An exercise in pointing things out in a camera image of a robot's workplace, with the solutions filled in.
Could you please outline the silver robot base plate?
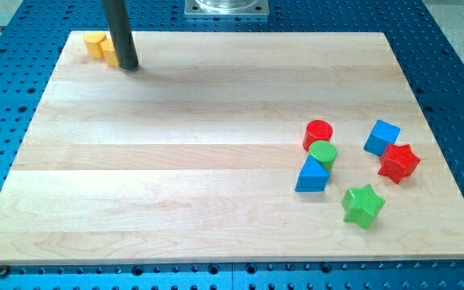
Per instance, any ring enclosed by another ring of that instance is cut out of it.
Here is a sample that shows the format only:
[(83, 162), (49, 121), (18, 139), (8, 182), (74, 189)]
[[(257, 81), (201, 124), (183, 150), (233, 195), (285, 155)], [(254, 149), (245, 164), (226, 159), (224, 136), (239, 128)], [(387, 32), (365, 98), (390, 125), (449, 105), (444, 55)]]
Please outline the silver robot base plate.
[(187, 19), (266, 19), (270, 14), (268, 0), (185, 0)]

